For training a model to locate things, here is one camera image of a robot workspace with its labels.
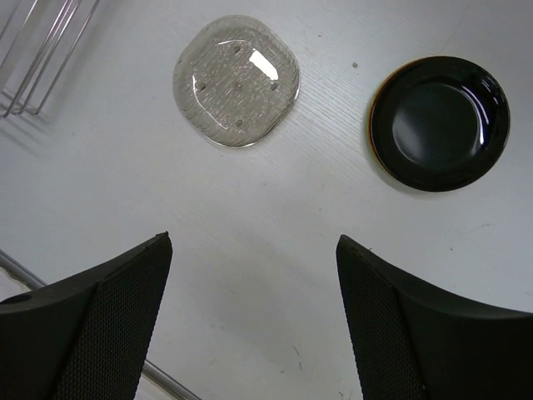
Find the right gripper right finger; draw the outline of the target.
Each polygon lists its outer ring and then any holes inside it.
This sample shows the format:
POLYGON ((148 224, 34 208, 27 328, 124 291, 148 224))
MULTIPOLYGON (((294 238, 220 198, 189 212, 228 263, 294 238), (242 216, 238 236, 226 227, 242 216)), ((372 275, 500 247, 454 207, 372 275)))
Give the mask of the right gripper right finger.
POLYGON ((336 265, 364 398, 531 398, 530 313, 447 292, 345 235, 336 265))

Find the black plate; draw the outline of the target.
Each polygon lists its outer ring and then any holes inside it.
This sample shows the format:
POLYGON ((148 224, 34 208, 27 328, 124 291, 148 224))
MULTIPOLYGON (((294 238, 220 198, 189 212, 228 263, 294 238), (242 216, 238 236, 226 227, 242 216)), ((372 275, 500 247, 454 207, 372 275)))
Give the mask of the black plate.
POLYGON ((466 187, 504 152, 511 128, 495 77, 460 57, 415 60, 383 89, 373 117, 377 153, 396 180, 423 192, 466 187))

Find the grey plate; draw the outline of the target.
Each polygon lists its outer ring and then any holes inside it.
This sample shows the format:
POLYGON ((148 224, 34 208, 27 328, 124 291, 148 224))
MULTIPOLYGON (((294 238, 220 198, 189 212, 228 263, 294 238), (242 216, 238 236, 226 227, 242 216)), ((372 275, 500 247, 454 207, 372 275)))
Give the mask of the grey plate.
POLYGON ((226 148, 266 138, 294 107, 300 86, 291 49, 266 24, 244 15, 207 24, 182 51, 172 76, 184 118, 226 148))

